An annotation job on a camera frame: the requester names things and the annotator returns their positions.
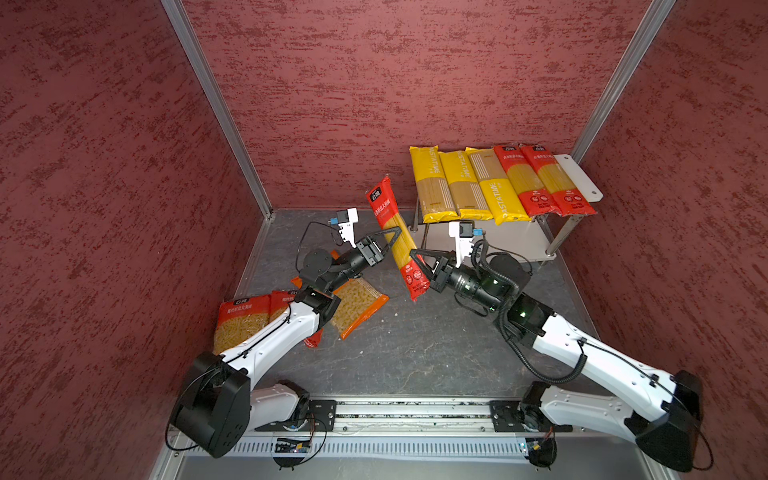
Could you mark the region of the red spaghetti bag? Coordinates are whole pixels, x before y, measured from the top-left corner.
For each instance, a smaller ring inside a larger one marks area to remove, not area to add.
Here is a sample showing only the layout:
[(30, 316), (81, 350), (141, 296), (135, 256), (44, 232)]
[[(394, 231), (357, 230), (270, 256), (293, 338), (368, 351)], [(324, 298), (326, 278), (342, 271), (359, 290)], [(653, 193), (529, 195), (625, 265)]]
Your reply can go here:
[(391, 246), (392, 258), (405, 282), (411, 299), (415, 301), (418, 297), (423, 295), (412, 294), (410, 292), (410, 274), (414, 270), (420, 270), (409, 255), (412, 249), (416, 249), (416, 244), (408, 231), (407, 224), (399, 212), (390, 178), (385, 176), (383, 180), (366, 193), (366, 197), (374, 216), (382, 229), (394, 226), (400, 226), (402, 228), (401, 236), (394, 245)]
[(520, 150), (553, 197), (561, 217), (596, 214), (596, 210), (546, 147), (525, 145)]
[(529, 217), (561, 213), (554, 197), (518, 147), (496, 145), (493, 150)]

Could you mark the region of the yellow spaghetti bag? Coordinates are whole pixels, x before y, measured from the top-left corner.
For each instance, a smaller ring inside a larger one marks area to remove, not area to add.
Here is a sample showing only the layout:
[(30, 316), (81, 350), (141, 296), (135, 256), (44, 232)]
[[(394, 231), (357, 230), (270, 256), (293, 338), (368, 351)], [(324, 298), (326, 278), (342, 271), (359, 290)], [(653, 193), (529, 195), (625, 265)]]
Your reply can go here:
[(442, 167), (438, 147), (409, 148), (416, 188), (426, 224), (459, 219)]
[(465, 149), (497, 225), (531, 221), (493, 149)]
[(491, 220), (492, 213), (468, 155), (464, 151), (440, 152), (439, 159), (459, 218)]

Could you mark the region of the orange pasta bag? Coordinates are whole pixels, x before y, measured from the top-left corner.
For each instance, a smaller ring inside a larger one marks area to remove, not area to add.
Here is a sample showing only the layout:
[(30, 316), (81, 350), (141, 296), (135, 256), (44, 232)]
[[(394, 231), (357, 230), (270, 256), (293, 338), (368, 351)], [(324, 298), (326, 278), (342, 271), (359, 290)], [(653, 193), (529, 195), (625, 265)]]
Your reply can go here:
[(302, 308), (307, 306), (317, 316), (317, 331), (304, 339), (309, 348), (319, 345), (327, 323), (332, 323), (340, 338), (345, 340), (389, 300), (387, 295), (381, 294), (362, 278), (349, 279), (332, 293), (324, 293), (304, 284), (299, 277), (295, 277), (292, 283), (299, 287), (294, 301)]

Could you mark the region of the small red macaroni bag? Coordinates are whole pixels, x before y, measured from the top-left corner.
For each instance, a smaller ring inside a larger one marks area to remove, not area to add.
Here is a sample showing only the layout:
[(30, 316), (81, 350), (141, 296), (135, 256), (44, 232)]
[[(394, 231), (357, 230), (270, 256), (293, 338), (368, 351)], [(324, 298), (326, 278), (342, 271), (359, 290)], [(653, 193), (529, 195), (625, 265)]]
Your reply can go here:
[[(274, 290), (269, 295), (270, 297), (270, 312), (269, 322), (276, 320), (280, 315), (287, 311), (289, 304), (294, 300), (297, 290)], [(317, 348), (322, 340), (323, 330), (318, 332), (304, 340), (304, 344), (308, 348)]]

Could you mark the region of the red spaghetti bag front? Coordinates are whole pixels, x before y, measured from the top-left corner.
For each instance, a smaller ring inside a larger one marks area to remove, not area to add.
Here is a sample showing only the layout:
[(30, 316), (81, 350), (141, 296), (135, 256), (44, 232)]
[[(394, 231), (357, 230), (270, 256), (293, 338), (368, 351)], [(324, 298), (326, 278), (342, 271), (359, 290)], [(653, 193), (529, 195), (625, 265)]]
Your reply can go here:
[(561, 217), (596, 214), (596, 210), (546, 147), (525, 145), (520, 150), (553, 197)]

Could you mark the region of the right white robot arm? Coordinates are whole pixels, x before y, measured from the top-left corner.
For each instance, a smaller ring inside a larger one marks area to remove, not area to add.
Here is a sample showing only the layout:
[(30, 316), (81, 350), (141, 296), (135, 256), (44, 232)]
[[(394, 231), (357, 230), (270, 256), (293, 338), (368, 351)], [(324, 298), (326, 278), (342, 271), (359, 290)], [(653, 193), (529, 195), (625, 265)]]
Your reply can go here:
[(479, 241), (463, 263), (456, 253), (414, 249), (411, 259), (433, 290), (453, 291), (477, 314), (495, 316), (504, 342), (535, 377), (518, 405), (533, 429), (585, 427), (634, 443), (657, 463), (695, 470), (705, 437), (703, 383), (686, 370), (653, 368), (588, 335), (524, 293), (532, 270)]

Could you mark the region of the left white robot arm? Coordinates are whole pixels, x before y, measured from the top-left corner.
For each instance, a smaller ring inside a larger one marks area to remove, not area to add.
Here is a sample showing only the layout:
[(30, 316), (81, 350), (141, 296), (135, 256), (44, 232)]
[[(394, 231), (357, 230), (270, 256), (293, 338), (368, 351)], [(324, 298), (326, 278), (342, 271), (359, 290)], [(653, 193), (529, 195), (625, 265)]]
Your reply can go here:
[(402, 232), (399, 227), (375, 231), (337, 259), (323, 249), (309, 252), (299, 269), (302, 288), (285, 312), (238, 345), (194, 359), (166, 426), (220, 458), (247, 429), (295, 417), (304, 397), (300, 389), (290, 383), (262, 389), (256, 384), (295, 345), (333, 318), (341, 304), (334, 291), (381, 263)]

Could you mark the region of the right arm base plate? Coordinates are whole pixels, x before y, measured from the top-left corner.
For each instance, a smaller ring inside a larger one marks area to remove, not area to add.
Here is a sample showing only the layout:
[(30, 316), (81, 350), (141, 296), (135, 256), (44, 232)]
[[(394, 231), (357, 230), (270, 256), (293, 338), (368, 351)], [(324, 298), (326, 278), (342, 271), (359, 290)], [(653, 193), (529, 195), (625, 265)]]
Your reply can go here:
[(496, 433), (570, 433), (571, 425), (559, 425), (550, 421), (539, 407), (519, 401), (492, 400), (489, 402), (490, 417)]

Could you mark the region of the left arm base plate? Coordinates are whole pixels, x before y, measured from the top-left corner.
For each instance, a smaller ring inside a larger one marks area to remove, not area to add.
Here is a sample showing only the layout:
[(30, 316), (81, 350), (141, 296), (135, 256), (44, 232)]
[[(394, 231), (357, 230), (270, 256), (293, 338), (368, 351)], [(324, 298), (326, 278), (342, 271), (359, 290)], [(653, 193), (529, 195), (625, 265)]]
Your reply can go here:
[(283, 422), (271, 422), (255, 428), (258, 432), (309, 432), (312, 426), (321, 431), (334, 428), (336, 400), (300, 400), (291, 416)]

